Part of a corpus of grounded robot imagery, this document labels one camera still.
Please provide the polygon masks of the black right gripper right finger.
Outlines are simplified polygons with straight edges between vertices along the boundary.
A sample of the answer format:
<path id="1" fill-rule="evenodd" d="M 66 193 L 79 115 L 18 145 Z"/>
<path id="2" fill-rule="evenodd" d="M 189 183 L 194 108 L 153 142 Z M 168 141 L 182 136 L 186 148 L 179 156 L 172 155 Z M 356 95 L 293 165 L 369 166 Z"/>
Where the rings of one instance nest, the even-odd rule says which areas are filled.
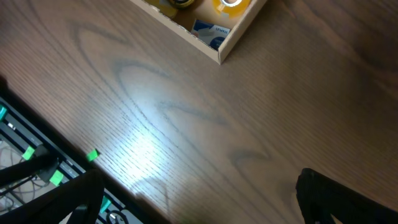
<path id="1" fill-rule="evenodd" d="M 397 223 L 397 212 L 304 168 L 295 186 L 305 223 Z"/>

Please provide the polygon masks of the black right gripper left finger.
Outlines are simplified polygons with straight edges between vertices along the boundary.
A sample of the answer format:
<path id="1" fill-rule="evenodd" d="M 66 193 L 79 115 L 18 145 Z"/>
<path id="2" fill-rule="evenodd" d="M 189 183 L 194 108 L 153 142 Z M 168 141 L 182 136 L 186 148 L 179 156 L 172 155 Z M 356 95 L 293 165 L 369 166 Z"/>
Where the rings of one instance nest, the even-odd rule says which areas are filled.
<path id="1" fill-rule="evenodd" d="M 60 223 L 80 205 L 86 206 L 83 223 L 95 223 L 104 195 L 100 171 L 89 170 L 29 203 L 1 215 L 1 223 Z"/>

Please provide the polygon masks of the small blue staples box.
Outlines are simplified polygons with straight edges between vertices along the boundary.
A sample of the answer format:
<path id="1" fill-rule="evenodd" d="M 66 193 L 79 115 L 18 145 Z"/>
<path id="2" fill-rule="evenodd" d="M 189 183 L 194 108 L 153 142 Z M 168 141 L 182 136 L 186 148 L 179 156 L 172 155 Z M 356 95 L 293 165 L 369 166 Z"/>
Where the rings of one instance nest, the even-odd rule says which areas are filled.
<path id="1" fill-rule="evenodd" d="M 209 45 L 212 49 L 218 50 L 223 41 L 227 38 L 230 29 L 214 25 L 196 19 L 191 29 L 191 34 Z"/>

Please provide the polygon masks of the clear tape roll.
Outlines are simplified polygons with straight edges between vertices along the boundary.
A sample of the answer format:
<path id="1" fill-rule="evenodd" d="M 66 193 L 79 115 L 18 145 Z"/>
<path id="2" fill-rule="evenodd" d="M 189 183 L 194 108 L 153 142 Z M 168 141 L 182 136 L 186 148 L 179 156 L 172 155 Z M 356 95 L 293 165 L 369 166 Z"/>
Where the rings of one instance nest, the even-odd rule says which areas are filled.
<path id="1" fill-rule="evenodd" d="M 233 18 L 241 16 L 248 6 L 251 0 L 212 0 L 214 10 L 221 16 Z"/>

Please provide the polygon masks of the yellow black correction tape dispenser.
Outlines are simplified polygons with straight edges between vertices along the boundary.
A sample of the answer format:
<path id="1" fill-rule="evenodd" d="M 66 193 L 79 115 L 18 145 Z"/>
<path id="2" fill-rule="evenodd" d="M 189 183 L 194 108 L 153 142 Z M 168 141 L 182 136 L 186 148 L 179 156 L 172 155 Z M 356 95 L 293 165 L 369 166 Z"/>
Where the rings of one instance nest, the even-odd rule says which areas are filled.
<path id="1" fill-rule="evenodd" d="M 185 9 L 191 6 L 195 0 L 169 0 L 169 3 L 177 9 Z"/>

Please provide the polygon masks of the cardboard box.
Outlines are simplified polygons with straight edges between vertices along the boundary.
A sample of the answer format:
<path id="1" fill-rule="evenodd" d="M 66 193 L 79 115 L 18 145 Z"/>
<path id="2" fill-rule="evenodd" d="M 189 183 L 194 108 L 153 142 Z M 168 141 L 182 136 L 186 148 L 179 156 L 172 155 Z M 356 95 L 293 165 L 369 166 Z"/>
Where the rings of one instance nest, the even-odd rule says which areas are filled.
<path id="1" fill-rule="evenodd" d="M 131 0 L 221 64 L 266 0 Z"/>

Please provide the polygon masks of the yellow sticky note pad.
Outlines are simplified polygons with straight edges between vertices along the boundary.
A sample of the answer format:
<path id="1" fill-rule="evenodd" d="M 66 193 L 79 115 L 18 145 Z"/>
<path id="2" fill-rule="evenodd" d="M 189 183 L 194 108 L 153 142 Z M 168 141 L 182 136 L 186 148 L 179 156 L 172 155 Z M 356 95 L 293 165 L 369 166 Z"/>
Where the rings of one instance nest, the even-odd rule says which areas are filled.
<path id="1" fill-rule="evenodd" d="M 168 0 L 145 0 L 148 4 L 156 7 L 163 15 L 174 18 L 178 9 L 174 8 Z"/>

